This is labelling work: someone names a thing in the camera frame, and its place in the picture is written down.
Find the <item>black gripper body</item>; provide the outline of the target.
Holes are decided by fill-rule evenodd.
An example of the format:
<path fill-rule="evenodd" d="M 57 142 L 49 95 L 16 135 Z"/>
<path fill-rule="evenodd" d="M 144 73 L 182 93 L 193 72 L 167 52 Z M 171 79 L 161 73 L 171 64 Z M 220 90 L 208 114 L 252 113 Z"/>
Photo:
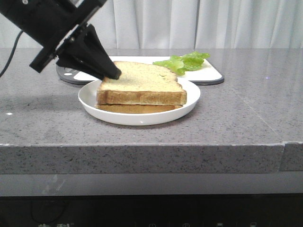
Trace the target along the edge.
<path fill-rule="evenodd" d="M 70 0 L 2 0 L 1 14 L 38 42 L 43 49 L 30 64 L 41 72 L 74 31 L 105 4 L 103 0 L 84 0 L 75 6 Z"/>

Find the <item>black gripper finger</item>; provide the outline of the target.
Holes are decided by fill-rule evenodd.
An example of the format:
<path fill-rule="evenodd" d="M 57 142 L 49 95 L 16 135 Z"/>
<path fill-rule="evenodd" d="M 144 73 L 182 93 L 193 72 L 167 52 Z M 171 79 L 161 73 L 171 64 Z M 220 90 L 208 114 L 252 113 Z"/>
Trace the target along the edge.
<path fill-rule="evenodd" d="M 121 70 L 112 62 L 103 48 L 93 25 L 82 26 L 64 40 L 58 49 L 58 57 L 69 55 L 80 59 L 110 79 L 119 79 Z"/>
<path fill-rule="evenodd" d="M 61 55 L 59 56 L 59 59 L 56 62 L 56 64 L 60 67 L 71 68 L 74 70 L 85 72 L 100 80 L 104 78 L 104 74 L 101 71 L 99 71 L 96 67 L 84 61 L 81 61 L 80 59 L 73 56 Z"/>

